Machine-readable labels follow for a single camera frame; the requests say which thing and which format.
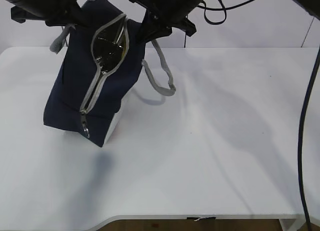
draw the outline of cable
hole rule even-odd
[[[305,216],[308,231],[312,231],[312,227],[311,227],[310,215],[308,212],[308,206],[307,206],[305,190],[304,190],[302,149],[303,149],[304,128],[305,128],[308,105],[309,105],[312,89],[314,87],[316,77],[318,74],[319,66],[320,66],[320,48],[315,60],[314,68],[313,68],[311,78],[305,94],[301,116],[300,116],[299,136],[298,136],[298,180],[299,180],[300,197],[301,197],[301,202],[303,206],[303,211],[304,211],[304,216]]]
[[[210,24],[210,25],[222,25],[226,20],[227,20],[227,10],[226,10],[226,6],[224,5],[224,2],[222,0],[218,0],[221,7],[222,7],[222,11],[224,12],[224,20],[219,21],[219,22],[213,22],[210,19],[208,19],[207,17],[207,3],[205,1],[202,1],[201,3],[204,5],[204,19],[205,21]]]
[[[238,5],[231,6],[231,7],[226,7],[226,8],[211,8],[211,7],[201,6],[201,5],[198,5],[198,8],[203,9],[203,10],[208,10],[208,11],[224,11],[224,10],[229,11],[229,10],[234,10],[236,8],[239,8],[239,7],[242,7],[244,5],[250,4],[253,1],[256,1],[256,0],[248,0],[248,1],[240,3]]]

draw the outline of white table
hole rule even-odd
[[[0,230],[85,231],[119,219],[296,219],[298,123],[314,48],[164,49],[177,93],[143,73],[100,149],[43,126],[65,50],[0,56]],[[165,84],[153,49],[146,59]],[[304,181],[320,220],[320,83],[306,120]]]

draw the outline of gray zipper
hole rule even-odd
[[[128,34],[128,28],[127,28],[127,19],[125,19],[124,24],[123,24],[123,29],[124,29],[124,34],[125,34],[125,39],[126,39],[126,50],[125,50],[125,54],[122,58],[122,60],[118,63],[118,65],[111,70],[110,72],[104,72],[101,71],[101,67],[99,66],[99,64],[97,63],[95,56],[94,56],[94,41],[97,37],[97,35],[103,31],[104,29],[106,29],[108,26],[113,25],[114,23],[118,22],[119,20],[125,18],[126,15],[123,13],[121,15],[119,15],[117,18],[115,18],[114,20],[110,21],[109,23],[103,25],[102,27],[100,27],[94,34],[93,38],[92,38],[92,42],[91,42],[91,54],[92,57],[94,59],[94,62],[96,64],[97,70],[96,70],[96,74],[91,82],[91,85],[83,99],[83,102],[81,104],[80,107],[80,121],[82,124],[82,128],[84,133],[86,134],[86,137],[89,139],[90,138],[90,132],[88,129],[88,123],[87,123],[87,114],[95,107],[97,100],[100,96],[101,90],[104,86],[104,83],[106,82],[107,78],[110,77],[111,75],[113,75],[120,67],[120,65],[123,63],[123,61],[125,60],[128,50],[129,50],[129,34]]]

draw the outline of navy blue bag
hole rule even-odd
[[[140,23],[127,19],[107,0],[89,0],[82,10],[91,27],[65,27],[50,49],[58,53],[70,33],[69,46],[44,110],[44,125],[78,132],[102,147],[113,132],[124,98],[138,81],[142,67],[162,95],[174,95],[172,74],[154,40],[170,89],[157,85],[144,60],[146,44],[137,44]]]

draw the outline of bag handle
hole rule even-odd
[[[161,95],[163,96],[167,96],[167,97],[171,97],[173,95],[175,95],[177,89],[174,85],[174,77],[171,73],[171,70],[170,68],[168,67],[168,64],[167,64],[167,61],[166,61],[166,58],[164,56],[164,53],[162,52],[160,46],[159,46],[159,43],[157,42],[157,40],[153,40],[152,41],[152,45],[153,47],[155,48],[156,52],[158,53],[159,55],[159,58],[160,58],[160,62],[161,62],[161,67],[162,69],[166,72],[166,74],[168,75],[169,77],[169,81],[168,81],[168,85],[170,88],[165,88],[165,87],[161,87],[157,84],[156,80],[155,80],[155,77],[154,75],[152,74],[151,70],[150,70],[150,67],[147,63],[146,60],[142,60],[142,66],[144,67],[144,71],[146,73],[146,76],[148,77],[152,87]]]
[[[62,48],[66,44],[67,37],[71,31],[71,28],[73,28],[74,30],[76,29],[76,27],[73,24],[68,24],[65,26],[65,28],[62,30],[62,33],[51,44],[51,52],[58,54],[62,50]]]

